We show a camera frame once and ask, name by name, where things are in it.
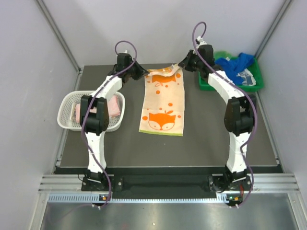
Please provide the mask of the pink striped towel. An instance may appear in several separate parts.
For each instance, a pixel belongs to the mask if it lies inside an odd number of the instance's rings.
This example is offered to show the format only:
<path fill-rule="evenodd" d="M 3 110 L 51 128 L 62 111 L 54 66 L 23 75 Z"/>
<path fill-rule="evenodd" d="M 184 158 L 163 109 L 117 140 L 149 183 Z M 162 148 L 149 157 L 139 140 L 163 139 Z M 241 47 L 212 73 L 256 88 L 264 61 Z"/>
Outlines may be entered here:
<path fill-rule="evenodd" d="M 107 103 L 108 106 L 108 113 L 111 118 L 120 115 L 120 108 L 118 105 L 118 98 L 117 96 L 113 96 L 110 101 Z M 74 103 L 72 106 L 72 114 L 71 114 L 71 121 L 79 123 L 80 122 L 80 103 Z"/>

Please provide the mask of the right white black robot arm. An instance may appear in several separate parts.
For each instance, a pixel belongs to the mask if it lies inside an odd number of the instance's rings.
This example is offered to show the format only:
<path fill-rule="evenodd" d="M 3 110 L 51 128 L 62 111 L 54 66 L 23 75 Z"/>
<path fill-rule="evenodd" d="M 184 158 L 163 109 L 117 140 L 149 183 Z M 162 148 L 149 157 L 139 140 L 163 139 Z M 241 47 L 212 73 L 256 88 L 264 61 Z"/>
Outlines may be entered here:
<path fill-rule="evenodd" d="M 256 98 L 235 86 L 226 72 L 215 64 L 211 45 L 190 50 L 179 66 L 189 72 L 197 71 L 207 79 L 226 104 L 224 126 L 230 137 L 229 156 L 223 177 L 214 179 L 211 186 L 220 193 L 234 190 L 247 179 L 247 145 L 257 124 Z"/>

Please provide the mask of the orange cream patterned towel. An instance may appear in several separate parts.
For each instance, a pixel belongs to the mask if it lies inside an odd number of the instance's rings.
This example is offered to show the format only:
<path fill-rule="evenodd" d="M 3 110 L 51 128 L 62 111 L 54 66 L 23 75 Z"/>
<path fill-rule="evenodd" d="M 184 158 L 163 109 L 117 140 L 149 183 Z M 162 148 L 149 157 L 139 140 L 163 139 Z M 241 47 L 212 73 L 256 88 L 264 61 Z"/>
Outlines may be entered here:
<path fill-rule="evenodd" d="M 147 134 L 183 136 L 185 89 L 183 70 L 173 64 L 149 69 L 139 131 Z"/>

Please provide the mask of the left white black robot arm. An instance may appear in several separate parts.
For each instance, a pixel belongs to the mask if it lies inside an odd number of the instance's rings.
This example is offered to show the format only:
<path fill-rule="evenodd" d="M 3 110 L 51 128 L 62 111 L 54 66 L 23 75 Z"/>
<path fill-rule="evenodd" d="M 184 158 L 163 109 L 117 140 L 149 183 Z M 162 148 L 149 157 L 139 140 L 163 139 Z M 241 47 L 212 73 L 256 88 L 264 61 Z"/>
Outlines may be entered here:
<path fill-rule="evenodd" d="M 92 181 L 98 190 L 107 188 L 110 179 L 105 171 L 104 136 L 109 125 L 107 103 L 129 78 L 139 80 L 149 74 L 128 53 L 117 54 L 117 63 L 105 81 L 90 95 L 81 97 L 80 125 L 82 138 L 89 153 L 89 164 L 85 180 Z"/>

